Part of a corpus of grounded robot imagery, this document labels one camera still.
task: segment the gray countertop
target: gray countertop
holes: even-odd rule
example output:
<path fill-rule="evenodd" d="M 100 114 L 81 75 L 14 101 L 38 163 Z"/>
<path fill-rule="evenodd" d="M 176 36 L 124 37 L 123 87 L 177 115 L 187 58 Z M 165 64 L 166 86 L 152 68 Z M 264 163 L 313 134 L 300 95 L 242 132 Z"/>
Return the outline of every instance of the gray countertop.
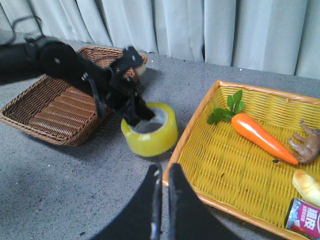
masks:
<path fill-rule="evenodd" d="M 75 50 L 85 43 L 67 41 Z M 216 80 L 320 97 L 320 80 L 183 61 L 149 53 L 142 97 L 176 113 L 179 135 Z M 0 83 L 0 107 L 37 79 Z M 90 239 L 123 209 L 149 165 L 166 168 L 172 149 L 156 157 L 132 153 L 110 115 L 81 146 L 57 146 L 0 123 L 0 239 Z M 163 187 L 162 240 L 168 238 L 168 189 Z M 244 240 L 280 240 L 263 229 L 212 209 Z"/>

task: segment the orange carrot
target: orange carrot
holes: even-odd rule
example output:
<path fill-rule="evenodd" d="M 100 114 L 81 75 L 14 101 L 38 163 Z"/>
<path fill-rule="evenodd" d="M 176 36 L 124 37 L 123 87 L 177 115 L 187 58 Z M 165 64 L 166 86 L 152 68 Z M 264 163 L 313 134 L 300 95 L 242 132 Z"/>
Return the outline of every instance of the orange carrot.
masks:
<path fill-rule="evenodd" d="M 251 142 L 288 163 L 297 165 L 297 158 L 275 137 L 246 113 L 238 113 L 231 119 L 235 131 Z"/>
<path fill-rule="evenodd" d="M 218 124 L 220 121 L 230 122 L 235 131 L 259 147 L 288 163 L 297 165 L 297 158 L 275 137 L 270 135 L 252 117 L 241 112 L 245 103 L 241 100 L 243 91 L 239 90 L 227 98 L 229 108 L 215 107 L 208 116 L 208 124 Z"/>

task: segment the yellow tape roll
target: yellow tape roll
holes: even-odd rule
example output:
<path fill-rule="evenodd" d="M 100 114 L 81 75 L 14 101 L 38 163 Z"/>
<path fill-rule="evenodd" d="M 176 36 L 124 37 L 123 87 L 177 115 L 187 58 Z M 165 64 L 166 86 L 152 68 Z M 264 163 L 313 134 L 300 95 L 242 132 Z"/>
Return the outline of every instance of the yellow tape roll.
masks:
<path fill-rule="evenodd" d="M 160 155 L 169 150 L 178 139 L 176 115 L 173 109 L 162 102 L 149 102 L 147 106 L 155 113 L 150 121 L 141 121 L 129 126 L 122 119 L 121 130 L 130 149 L 143 157 Z"/>

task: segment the curtain fold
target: curtain fold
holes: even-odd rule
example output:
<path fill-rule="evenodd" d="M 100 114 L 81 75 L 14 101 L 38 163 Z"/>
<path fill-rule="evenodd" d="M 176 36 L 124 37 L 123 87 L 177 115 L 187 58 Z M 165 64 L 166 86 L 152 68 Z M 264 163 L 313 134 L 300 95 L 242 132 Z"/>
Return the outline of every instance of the curtain fold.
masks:
<path fill-rule="evenodd" d="M 60 39 L 320 79 L 320 0 L 0 0 L 0 30 L 32 14 Z"/>

